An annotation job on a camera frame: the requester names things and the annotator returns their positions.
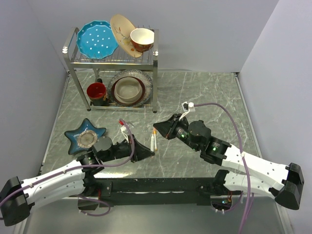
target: red cup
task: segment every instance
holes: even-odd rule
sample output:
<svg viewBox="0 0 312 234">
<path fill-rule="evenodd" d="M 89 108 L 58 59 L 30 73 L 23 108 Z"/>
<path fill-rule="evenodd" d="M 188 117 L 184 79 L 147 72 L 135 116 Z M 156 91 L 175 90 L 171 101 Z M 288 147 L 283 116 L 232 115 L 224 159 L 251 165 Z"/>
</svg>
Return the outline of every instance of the red cup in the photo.
<svg viewBox="0 0 312 234">
<path fill-rule="evenodd" d="M 87 95 L 95 106 L 109 104 L 107 90 L 101 79 L 97 79 L 96 83 L 89 85 L 87 88 Z"/>
</svg>

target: beige bowl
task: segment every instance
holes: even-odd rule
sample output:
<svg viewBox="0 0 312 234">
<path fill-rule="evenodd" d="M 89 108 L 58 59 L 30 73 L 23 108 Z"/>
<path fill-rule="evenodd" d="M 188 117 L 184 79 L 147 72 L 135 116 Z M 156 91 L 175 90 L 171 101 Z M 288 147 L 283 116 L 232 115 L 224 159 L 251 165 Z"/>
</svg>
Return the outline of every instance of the beige bowl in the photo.
<svg viewBox="0 0 312 234">
<path fill-rule="evenodd" d="M 147 28 L 137 28 L 130 33 L 132 45 L 139 52 L 150 50 L 154 45 L 154 32 Z"/>
<path fill-rule="evenodd" d="M 142 95 L 140 82 L 132 77 L 124 77 L 117 81 L 115 85 L 115 96 L 123 103 L 132 103 L 137 101 Z"/>
</svg>

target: dish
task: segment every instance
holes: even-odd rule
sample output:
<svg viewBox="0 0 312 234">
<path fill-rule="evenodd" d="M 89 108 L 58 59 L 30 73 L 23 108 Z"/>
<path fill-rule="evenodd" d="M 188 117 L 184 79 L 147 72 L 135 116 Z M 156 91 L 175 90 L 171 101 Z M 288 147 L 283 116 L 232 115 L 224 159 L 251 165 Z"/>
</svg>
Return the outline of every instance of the dish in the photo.
<svg viewBox="0 0 312 234">
<path fill-rule="evenodd" d="M 117 14 L 111 18 L 111 27 L 117 43 L 123 48 L 127 54 L 138 58 L 142 53 L 135 50 L 130 40 L 130 34 L 136 27 L 124 16 Z"/>
<path fill-rule="evenodd" d="M 118 97 L 118 95 L 116 95 L 116 92 L 115 92 L 115 86 L 116 86 L 117 82 L 120 80 L 119 79 L 113 84 L 112 89 L 111 89 L 112 100 L 115 101 L 116 103 L 118 103 L 119 106 L 131 106 L 131 107 L 133 107 L 133 106 L 136 106 L 136 104 L 141 102 L 141 100 L 143 99 L 144 94 L 145 94 L 145 86 L 141 80 L 139 80 L 138 78 L 135 78 L 135 77 L 133 77 L 133 78 L 136 79 L 140 83 L 141 90 L 142 90 L 141 96 L 134 102 L 125 102 L 125 101 L 121 100 Z"/>
<path fill-rule="evenodd" d="M 143 89 L 142 98 L 140 98 L 137 102 L 131 104 L 120 103 L 114 95 L 115 86 L 114 84 L 123 77 L 135 77 L 139 80 L 141 87 Z M 110 96 L 110 100 L 113 100 L 116 103 L 116 106 L 128 106 L 128 107 L 138 107 L 143 105 L 148 101 L 153 93 L 153 82 L 152 79 L 145 72 L 140 70 L 124 70 L 116 74 L 109 82 L 107 86 L 108 94 Z"/>
<path fill-rule="evenodd" d="M 106 128 L 96 128 L 89 119 L 85 118 L 77 129 L 64 133 L 70 140 L 68 154 L 87 151 L 105 132 Z"/>
<path fill-rule="evenodd" d="M 123 103 L 133 103 L 141 97 L 142 88 L 137 79 L 124 77 L 116 82 L 114 94 Z"/>
<path fill-rule="evenodd" d="M 106 21 L 92 21 L 77 34 L 79 51 L 90 59 L 103 59 L 118 47 L 111 26 Z"/>
<path fill-rule="evenodd" d="M 154 45 L 154 32 L 147 28 L 137 28 L 130 33 L 132 45 L 139 52 L 150 50 Z"/>
</svg>

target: gray marble surface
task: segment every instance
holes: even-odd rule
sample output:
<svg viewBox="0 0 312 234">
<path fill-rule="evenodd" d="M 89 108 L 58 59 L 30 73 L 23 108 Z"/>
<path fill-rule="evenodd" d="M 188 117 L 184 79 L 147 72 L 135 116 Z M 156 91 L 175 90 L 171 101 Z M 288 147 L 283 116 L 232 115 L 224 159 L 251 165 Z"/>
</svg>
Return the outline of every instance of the gray marble surface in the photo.
<svg viewBox="0 0 312 234">
<path fill-rule="evenodd" d="M 77 72 L 84 90 L 95 81 L 92 72 Z M 103 79 L 107 84 L 109 78 Z M 92 110 L 88 112 L 70 78 L 57 123 L 52 134 L 42 172 L 46 173 L 61 167 L 77 156 L 67 154 L 70 141 L 64 132 L 79 127 L 84 118 L 89 118 L 96 127 L 107 128 L 106 136 L 113 143 L 122 141 L 119 131 L 119 118 L 134 124 L 133 134 L 139 142 L 150 146 L 152 125 L 167 120 L 173 113 L 182 111 L 181 103 L 192 101 L 195 104 L 217 102 L 222 104 L 233 116 L 242 136 L 244 151 L 257 155 L 246 112 L 241 100 L 234 74 L 207 72 L 162 72 L 158 73 L 158 112 L 125 112 L 111 110 Z M 198 119 L 211 128 L 212 135 L 238 146 L 237 135 L 226 113 L 217 106 L 197 107 L 190 113 L 188 121 Z M 211 165 L 199 157 L 178 139 L 166 140 L 157 135 L 158 151 L 152 158 L 114 168 L 105 168 L 96 177 L 211 177 L 221 168 Z"/>
</svg>

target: wire shelf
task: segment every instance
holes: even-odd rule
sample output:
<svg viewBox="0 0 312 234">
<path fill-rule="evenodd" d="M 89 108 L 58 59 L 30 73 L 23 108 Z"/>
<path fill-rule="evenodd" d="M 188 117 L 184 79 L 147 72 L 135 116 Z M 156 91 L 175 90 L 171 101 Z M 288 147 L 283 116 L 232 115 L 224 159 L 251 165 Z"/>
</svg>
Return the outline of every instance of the wire shelf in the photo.
<svg viewBox="0 0 312 234">
<path fill-rule="evenodd" d="M 69 72 L 72 74 L 75 85 L 79 91 L 79 94 L 83 100 L 87 110 L 100 109 L 100 110 L 134 110 L 134 111 L 145 111 L 147 108 L 152 109 L 156 113 L 157 106 L 157 67 L 158 67 L 158 30 L 154 31 L 154 46 L 149 51 L 146 51 L 142 56 L 134 58 L 125 52 L 121 46 L 110 55 L 103 59 L 89 58 L 90 55 L 82 54 L 76 43 L 72 43 L 74 36 L 77 37 L 79 29 L 73 27 L 70 34 L 63 46 L 64 60 L 68 66 Z M 112 77 L 119 71 L 126 69 L 137 69 L 147 72 L 153 80 L 153 93 L 151 99 L 142 105 L 141 107 L 119 107 L 114 103 L 110 103 L 109 106 L 93 106 L 90 101 L 86 98 L 84 91 L 81 88 L 81 84 L 76 75 L 75 68 L 93 69 L 96 80 L 100 76 Z"/>
<path fill-rule="evenodd" d="M 152 65 L 153 64 L 153 49 L 143 53 L 141 57 L 134 58 L 125 52 L 121 46 L 118 46 L 117 49 L 113 52 L 112 55 L 107 56 L 103 59 L 92 59 L 88 58 L 90 55 L 83 55 L 80 51 L 77 51 L 76 54 L 73 54 L 71 57 L 72 63 L 84 63 L 84 62 L 93 62 L 93 63 L 133 63 L 133 64 L 144 64 Z"/>
</svg>

